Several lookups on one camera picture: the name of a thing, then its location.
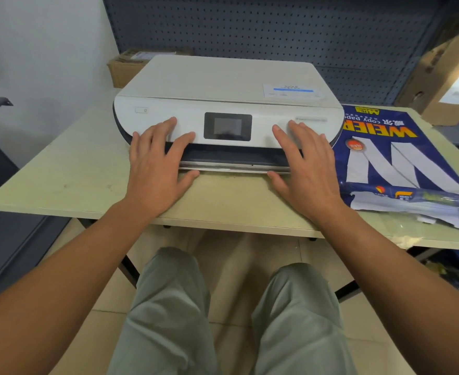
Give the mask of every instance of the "person's right arm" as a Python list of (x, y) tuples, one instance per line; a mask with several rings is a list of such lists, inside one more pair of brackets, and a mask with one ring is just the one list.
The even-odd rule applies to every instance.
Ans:
[(418, 375), (459, 374), (459, 291), (366, 223), (340, 198), (335, 159), (324, 135), (289, 123), (295, 144), (278, 126), (273, 133), (290, 165), (286, 183), (273, 186), (310, 219), (332, 245)]

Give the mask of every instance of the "scanner lid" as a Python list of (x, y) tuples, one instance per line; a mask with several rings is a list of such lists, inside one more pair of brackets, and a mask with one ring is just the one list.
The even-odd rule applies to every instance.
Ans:
[(311, 63), (157, 55), (119, 96), (342, 108)]

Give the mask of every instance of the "hand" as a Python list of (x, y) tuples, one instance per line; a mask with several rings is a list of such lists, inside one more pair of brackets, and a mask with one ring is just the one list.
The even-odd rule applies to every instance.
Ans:
[(290, 181), (285, 183), (274, 171), (267, 175), (295, 210), (320, 226), (322, 220), (345, 207), (340, 198), (333, 150), (324, 134), (316, 134), (304, 123), (290, 120), (289, 127), (301, 142), (304, 158), (287, 134), (274, 125), (273, 134), (289, 161)]
[(177, 181), (179, 162), (186, 146), (193, 142), (195, 133), (186, 133), (177, 138), (165, 154), (165, 140), (176, 126), (177, 120), (149, 127), (141, 136), (134, 132), (129, 162), (131, 171), (124, 200), (140, 207), (149, 218), (162, 214), (171, 207), (193, 184), (199, 171), (192, 170)]

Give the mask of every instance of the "table leg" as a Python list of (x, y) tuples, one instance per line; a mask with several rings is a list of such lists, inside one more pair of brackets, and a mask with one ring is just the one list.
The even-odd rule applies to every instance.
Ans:
[[(413, 246), (407, 250), (407, 253), (418, 261), (421, 261), (429, 258), (431, 255), (434, 255), (440, 250), (440, 248)], [(356, 283), (356, 280), (353, 280), (351, 283), (348, 283), (344, 287), (335, 291), (335, 296), (337, 296), (339, 302), (345, 302), (360, 292), (361, 289), (359, 288), (358, 283)]]
[[(90, 227), (94, 224), (97, 220), (90, 220), (88, 218), (79, 218), (78, 219), (84, 228)], [(133, 263), (126, 255), (122, 262), (119, 264), (119, 270), (122, 271), (124, 276), (127, 278), (128, 281), (136, 288), (136, 284), (138, 283), (139, 279), (139, 271), (134, 267)]]

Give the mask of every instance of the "large cardboard box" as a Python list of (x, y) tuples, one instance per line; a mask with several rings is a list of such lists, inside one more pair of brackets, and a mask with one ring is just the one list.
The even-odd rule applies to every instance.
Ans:
[(116, 56), (107, 63), (110, 75), (112, 76), (113, 87), (124, 88), (134, 76), (158, 54), (169, 55), (193, 55), (188, 49), (184, 50), (148, 50), (148, 49), (129, 49)]
[(459, 15), (445, 24), (394, 104), (415, 109), (432, 125), (459, 123)]

